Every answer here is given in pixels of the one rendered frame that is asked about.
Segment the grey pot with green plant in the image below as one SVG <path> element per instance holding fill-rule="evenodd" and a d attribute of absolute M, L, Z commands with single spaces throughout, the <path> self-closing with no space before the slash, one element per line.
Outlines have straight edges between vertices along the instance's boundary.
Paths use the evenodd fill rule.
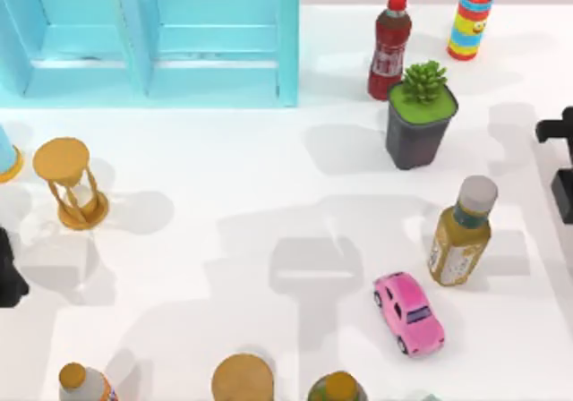
<path fill-rule="evenodd" d="M 458 111 L 446 71 L 433 60 L 412 64 L 389 87 L 386 150 L 399 169 L 430 165 Z"/>

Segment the light blue rack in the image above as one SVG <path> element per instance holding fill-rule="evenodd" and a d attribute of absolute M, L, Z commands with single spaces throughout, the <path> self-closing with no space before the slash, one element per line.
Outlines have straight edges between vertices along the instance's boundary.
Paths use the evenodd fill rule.
<path fill-rule="evenodd" d="M 292 107 L 299 0 L 0 0 L 0 107 Z"/>

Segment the red bottle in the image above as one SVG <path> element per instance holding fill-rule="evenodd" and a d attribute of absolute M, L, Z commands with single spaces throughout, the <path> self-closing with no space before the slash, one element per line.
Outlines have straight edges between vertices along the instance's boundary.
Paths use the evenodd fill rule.
<path fill-rule="evenodd" d="M 368 93 L 377 100 L 385 101 L 388 88 L 402 77 L 406 43 L 412 29 L 406 5 L 407 0 L 388 0 L 386 9 L 375 22 Z"/>

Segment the pink toy car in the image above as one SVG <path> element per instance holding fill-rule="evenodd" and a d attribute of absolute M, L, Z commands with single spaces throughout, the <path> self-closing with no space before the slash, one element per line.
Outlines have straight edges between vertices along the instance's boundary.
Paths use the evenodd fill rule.
<path fill-rule="evenodd" d="M 375 279 L 373 299 L 402 354 L 416 357 L 443 347 L 444 328 L 421 285 L 409 273 L 399 271 Z"/>

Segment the olive bottle with grey cap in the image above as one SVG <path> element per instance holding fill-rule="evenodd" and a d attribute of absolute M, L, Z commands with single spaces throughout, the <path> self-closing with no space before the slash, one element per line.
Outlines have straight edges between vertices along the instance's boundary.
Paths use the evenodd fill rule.
<path fill-rule="evenodd" d="M 427 260 L 432 278 L 441 286 L 463 285 L 491 239 L 489 216 L 498 198 L 496 183 L 470 175 L 457 201 L 439 217 Z"/>

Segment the round wooden hourglass top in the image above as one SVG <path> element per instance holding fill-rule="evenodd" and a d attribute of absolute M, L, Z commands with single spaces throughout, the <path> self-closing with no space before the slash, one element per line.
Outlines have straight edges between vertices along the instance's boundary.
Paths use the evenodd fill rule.
<path fill-rule="evenodd" d="M 274 377 L 268 364 L 255 354 L 233 354 L 211 377 L 214 401 L 274 401 Z"/>

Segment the green and brown bottle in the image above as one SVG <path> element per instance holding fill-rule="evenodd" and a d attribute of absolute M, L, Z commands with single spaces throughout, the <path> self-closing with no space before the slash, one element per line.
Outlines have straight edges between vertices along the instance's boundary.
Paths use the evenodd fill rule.
<path fill-rule="evenodd" d="M 346 371 L 334 371 L 318 379 L 307 401 L 369 401 L 363 387 Z"/>

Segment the striped colourful can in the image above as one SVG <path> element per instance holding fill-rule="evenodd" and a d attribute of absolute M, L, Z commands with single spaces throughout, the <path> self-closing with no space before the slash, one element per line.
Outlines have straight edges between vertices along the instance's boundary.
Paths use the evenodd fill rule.
<path fill-rule="evenodd" d="M 479 49 L 493 0 L 459 0 L 447 51 L 459 61 L 473 59 Z"/>

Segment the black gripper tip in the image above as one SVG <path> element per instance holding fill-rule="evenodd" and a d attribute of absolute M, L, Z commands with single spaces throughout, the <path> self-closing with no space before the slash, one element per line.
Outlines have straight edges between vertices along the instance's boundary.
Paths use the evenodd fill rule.
<path fill-rule="evenodd" d="M 29 284 L 15 267 L 9 235 L 0 226 L 0 308 L 15 307 L 29 292 Z"/>
<path fill-rule="evenodd" d="M 560 119 L 545 119 L 535 127 L 539 143 L 563 139 L 567 143 L 569 167 L 560 168 L 553 177 L 551 187 L 554 200 L 565 225 L 573 225 L 573 106 L 565 107 Z"/>

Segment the blue cone with yellow base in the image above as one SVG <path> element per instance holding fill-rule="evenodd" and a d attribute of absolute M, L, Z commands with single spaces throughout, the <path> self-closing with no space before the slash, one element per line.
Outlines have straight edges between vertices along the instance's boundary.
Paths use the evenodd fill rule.
<path fill-rule="evenodd" d="M 12 180 L 21 172 L 23 157 L 0 124 L 0 183 Z"/>

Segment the grey bottle with orange cap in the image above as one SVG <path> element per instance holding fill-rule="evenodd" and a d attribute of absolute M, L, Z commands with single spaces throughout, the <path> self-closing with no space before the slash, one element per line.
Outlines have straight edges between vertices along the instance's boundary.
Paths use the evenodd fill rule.
<path fill-rule="evenodd" d="M 59 401 L 119 401 L 106 375 L 80 363 L 67 363 L 59 372 Z"/>

